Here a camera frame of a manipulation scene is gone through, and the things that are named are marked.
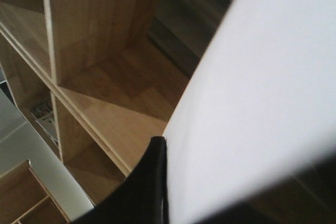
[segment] white surface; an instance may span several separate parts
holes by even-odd
[[[24,123],[26,120],[0,89],[0,143]]]
[[[8,118],[17,119],[20,126],[14,125],[15,120],[9,123]],[[70,219],[93,208],[68,170],[0,90],[0,136],[4,129],[12,131],[3,141],[0,138],[0,175],[29,159],[34,172]]]
[[[172,224],[336,149],[335,0],[235,0],[165,132]]]

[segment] wooden shelf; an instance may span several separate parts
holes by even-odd
[[[20,220],[22,224],[62,224],[67,223],[50,198],[47,198]]]
[[[65,162],[65,166],[95,205],[109,196],[125,178],[96,143]]]
[[[0,178],[0,223],[12,223],[46,196],[28,167],[25,162]]]
[[[162,135],[187,82],[146,41],[62,83],[60,92],[127,174],[125,170],[133,170],[150,137]]]
[[[51,75],[42,0],[0,0],[0,30]]]
[[[18,53],[0,38],[0,62],[17,108],[36,132],[59,157],[58,147],[35,121],[30,109],[50,100],[50,91]]]
[[[18,109],[21,111],[22,115],[26,118],[26,120],[31,124],[34,130],[42,137],[42,139],[46,142],[49,148],[55,153],[55,155],[59,158],[59,149],[56,143],[49,137],[49,135],[44,131],[44,129],[36,122],[34,116],[31,113],[31,108],[41,104],[42,102],[46,102],[50,100],[50,91],[47,90],[36,97],[33,97],[29,101],[26,101],[22,105],[18,106]]]
[[[24,161],[0,177],[0,223],[67,223],[65,213]]]
[[[146,40],[158,2],[0,0],[15,104],[43,135],[29,110],[51,91],[60,159],[94,203],[162,135],[188,83]]]
[[[96,205],[123,182],[124,175],[55,96],[52,102],[61,160]]]

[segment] wooden cabinet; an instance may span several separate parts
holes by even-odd
[[[0,0],[0,63],[15,104],[94,204],[162,135],[188,83],[147,39],[158,2]],[[59,146],[30,112],[50,98]]]
[[[0,177],[0,223],[68,223],[69,219],[25,161]]]

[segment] book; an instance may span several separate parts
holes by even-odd
[[[47,133],[51,140],[58,146],[54,112],[52,110],[53,104],[51,100],[40,103],[31,108],[31,113],[36,122]]]

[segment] black plastic part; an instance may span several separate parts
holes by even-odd
[[[166,196],[166,141],[155,136],[126,180],[101,204],[73,223],[167,224]]]

